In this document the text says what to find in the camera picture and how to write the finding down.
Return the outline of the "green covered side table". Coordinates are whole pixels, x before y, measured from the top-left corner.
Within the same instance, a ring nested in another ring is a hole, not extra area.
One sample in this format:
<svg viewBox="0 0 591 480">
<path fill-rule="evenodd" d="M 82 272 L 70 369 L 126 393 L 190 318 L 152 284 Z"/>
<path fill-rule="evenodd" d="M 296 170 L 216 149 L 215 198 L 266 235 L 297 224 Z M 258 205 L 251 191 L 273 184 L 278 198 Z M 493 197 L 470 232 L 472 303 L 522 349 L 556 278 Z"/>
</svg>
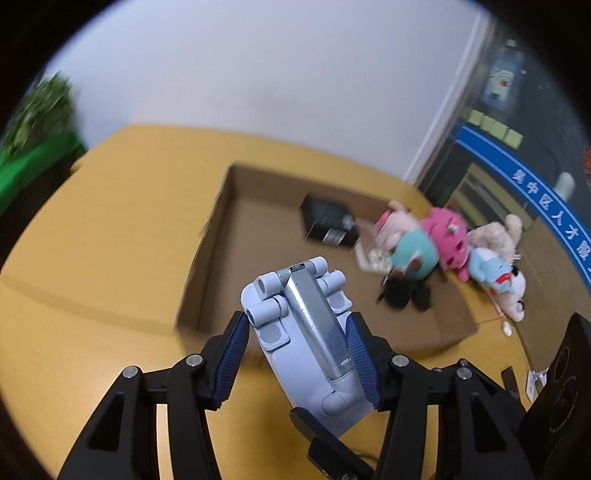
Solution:
<svg viewBox="0 0 591 480">
<path fill-rule="evenodd" d="M 53 136 L 33 148 L 9 157 L 1 149 L 0 212 L 6 209 L 41 174 L 66 158 L 77 160 L 86 153 L 86 145 L 73 132 Z"/>
</svg>

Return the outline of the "black sunglasses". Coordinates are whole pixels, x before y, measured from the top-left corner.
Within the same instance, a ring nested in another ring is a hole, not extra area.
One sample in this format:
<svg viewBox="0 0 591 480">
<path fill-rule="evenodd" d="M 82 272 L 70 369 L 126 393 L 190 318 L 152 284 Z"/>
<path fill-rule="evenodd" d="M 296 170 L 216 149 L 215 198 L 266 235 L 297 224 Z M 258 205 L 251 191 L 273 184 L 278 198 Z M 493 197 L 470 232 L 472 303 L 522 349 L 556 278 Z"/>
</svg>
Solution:
<svg viewBox="0 0 591 480">
<path fill-rule="evenodd" d="M 394 310 L 404 310 L 409 304 L 420 311 L 433 306 L 431 288 L 425 279 L 414 281 L 390 275 L 384 276 L 376 303 L 383 301 Z"/>
</svg>

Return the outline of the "white earbuds case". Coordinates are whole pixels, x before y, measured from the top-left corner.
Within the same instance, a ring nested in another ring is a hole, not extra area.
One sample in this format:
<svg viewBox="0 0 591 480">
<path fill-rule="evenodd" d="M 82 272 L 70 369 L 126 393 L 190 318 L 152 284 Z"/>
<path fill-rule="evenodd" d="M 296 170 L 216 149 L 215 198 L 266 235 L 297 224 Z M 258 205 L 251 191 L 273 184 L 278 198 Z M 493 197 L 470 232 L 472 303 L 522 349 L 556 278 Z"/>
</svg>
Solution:
<svg viewBox="0 0 591 480">
<path fill-rule="evenodd" d="M 506 337 L 511 337 L 513 335 L 513 327 L 510 322 L 504 321 L 502 323 L 502 332 Z"/>
</svg>

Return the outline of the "cream plush toy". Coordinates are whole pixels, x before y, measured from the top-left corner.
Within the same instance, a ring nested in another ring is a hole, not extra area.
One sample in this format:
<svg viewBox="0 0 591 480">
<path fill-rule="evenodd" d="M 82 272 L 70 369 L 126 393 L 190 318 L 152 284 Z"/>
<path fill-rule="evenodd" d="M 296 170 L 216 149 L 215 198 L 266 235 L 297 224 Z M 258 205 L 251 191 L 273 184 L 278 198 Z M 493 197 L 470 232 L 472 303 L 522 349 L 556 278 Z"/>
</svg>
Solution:
<svg viewBox="0 0 591 480">
<path fill-rule="evenodd" d="M 523 233 L 523 223 L 519 216 L 508 214 L 503 223 L 494 221 L 480 226 L 468 233 L 471 246 L 487 248 L 498 254 L 507 264 L 520 259 L 517 247 Z"/>
</svg>

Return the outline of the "pink teal plush toy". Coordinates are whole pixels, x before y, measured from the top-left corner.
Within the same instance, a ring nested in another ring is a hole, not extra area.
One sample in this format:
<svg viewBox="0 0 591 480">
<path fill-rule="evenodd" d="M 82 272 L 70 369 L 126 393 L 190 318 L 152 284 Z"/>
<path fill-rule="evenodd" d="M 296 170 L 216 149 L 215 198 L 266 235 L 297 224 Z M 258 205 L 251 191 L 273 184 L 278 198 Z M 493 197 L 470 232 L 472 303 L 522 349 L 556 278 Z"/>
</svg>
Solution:
<svg viewBox="0 0 591 480">
<path fill-rule="evenodd" d="M 375 246 L 388 255 L 390 277 L 419 282 L 431 274 L 440 259 L 438 249 L 403 204 L 391 200 L 376 226 Z"/>
</svg>

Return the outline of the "white plastic stand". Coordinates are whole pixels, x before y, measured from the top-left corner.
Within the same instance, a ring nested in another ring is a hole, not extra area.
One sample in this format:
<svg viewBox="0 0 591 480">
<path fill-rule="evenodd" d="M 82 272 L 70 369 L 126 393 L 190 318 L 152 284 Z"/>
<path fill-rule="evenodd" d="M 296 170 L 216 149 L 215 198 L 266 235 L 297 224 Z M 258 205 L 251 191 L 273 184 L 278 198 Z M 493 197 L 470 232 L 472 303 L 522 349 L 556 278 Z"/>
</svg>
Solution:
<svg viewBox="0 0 591 480">
<path fill-rule="evenodd" d="M 541 371 L 531 370 L 528 372 L 526 381 L 526 396 L 533 402 L 538 392 L 547 384 L 548 368 Z"/>
</svg>

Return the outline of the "black product box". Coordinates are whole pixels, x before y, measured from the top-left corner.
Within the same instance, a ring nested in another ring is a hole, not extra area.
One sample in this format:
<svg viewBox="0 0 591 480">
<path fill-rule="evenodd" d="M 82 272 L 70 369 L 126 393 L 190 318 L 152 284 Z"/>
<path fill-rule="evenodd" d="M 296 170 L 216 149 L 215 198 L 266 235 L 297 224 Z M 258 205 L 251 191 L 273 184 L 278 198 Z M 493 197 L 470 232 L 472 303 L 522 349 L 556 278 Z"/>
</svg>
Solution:
<svg viewBox="0 0 591 480">
<path fill-rule="evenodd" d="M 300 212 L 305 240 L 349 249 L 359 240 L 356 221 L 345 204 L 308 194 Z"/>
</svg>

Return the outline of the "yellow sticky notes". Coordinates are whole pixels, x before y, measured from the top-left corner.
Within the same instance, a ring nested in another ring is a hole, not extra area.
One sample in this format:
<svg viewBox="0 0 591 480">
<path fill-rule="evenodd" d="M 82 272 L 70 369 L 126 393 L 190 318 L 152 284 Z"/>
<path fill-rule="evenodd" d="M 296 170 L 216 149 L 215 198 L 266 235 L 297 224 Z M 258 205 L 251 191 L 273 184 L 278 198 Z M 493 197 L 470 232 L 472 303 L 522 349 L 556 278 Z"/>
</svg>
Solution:
<svg viewBox="0 0 591 480">
<path fill-rule="evenodd" d="M 524 136 L 521 133 L 479 110 L 471 109 L 467 122 L 515 150 L 518 150 L 523 142 Z"/>
</svg>

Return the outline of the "grey folding phone stand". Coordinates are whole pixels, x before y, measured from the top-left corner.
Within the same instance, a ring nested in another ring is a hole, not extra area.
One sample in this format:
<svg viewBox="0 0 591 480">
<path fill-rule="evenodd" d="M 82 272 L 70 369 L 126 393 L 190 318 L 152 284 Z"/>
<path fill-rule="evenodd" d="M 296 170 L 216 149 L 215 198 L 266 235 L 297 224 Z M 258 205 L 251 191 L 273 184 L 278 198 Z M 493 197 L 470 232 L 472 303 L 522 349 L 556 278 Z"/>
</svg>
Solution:
<svg viewBox="0 0 591 480">
<path fill-rule="evenodd" d="M 366 399 L 346 343 L 353 303 L 346 276 L 318 256 L 256 277 L 240 303 L 290 404 L 336 437 L 365 417 Z"/>
</svg>

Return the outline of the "white dog plush toy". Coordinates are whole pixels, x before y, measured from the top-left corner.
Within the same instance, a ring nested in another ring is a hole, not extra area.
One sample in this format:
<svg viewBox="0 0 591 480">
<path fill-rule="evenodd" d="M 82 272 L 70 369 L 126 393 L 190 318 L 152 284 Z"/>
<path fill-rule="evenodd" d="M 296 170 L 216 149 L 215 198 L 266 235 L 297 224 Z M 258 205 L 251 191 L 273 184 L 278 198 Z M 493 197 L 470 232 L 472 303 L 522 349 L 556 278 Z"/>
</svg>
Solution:
<svg viewBox="0 0 591 480">
<path fill-rule="evenodd" d="M 512 269 L 511 289 L 494 297 L 500 310 L 514 322 L 521 322 L 525 318 L 525 304 L 523 297 L 526 291 L 526 279 L 523 272 L 516 266 Z"/>
</svg>

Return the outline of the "potted green plant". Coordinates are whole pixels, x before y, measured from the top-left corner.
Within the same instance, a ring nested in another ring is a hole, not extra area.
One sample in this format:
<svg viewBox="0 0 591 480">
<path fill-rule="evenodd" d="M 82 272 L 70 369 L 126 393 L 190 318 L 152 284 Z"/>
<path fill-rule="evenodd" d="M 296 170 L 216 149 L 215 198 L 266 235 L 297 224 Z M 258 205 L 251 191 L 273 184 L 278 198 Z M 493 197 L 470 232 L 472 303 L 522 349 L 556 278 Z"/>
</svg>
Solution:
<svg viewBox="0 0 591 480">
<path fill-rule="evenodd" d="M 7 159 L 23 154 L 74 123 L 71 84 L 59 73 L 40 79 L 24 95 L 1 138 Z"/>
</svg>

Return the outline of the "blue plush toy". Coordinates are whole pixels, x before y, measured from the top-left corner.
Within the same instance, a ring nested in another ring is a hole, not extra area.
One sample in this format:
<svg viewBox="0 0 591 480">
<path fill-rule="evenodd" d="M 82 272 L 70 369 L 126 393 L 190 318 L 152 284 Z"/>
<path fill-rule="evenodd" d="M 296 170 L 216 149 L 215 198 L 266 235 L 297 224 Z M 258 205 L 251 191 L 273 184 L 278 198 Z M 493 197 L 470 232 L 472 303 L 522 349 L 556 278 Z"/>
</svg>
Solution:
<svg viewBox="0 0 591 480">
<path fill-rule="evenodd" d="M 493 250 L 483 247 L 470 250 L 469 274 L 491 295 L 498 295 L 511 289 L 512 269 L 513 267 L 505 263 Z"/>
</svg>

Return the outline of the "white phone case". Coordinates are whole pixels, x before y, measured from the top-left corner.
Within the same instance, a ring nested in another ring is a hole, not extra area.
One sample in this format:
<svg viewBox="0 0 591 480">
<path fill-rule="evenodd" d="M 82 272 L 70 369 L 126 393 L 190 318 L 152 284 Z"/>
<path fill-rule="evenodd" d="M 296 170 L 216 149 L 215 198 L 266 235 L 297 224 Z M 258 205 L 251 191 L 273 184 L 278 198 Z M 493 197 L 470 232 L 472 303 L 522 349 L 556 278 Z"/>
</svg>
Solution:
<svg viewBox="0 0 591 480">
<path fill-rule="evenodd" d="M 387 275 L 392 268 L 391 254 L 377 243 L 377 226 L 363 219 L 356 219 L 356 231 L 359 234 L 353 251 L 360 270 L 377 275 Z"/>
</svg>

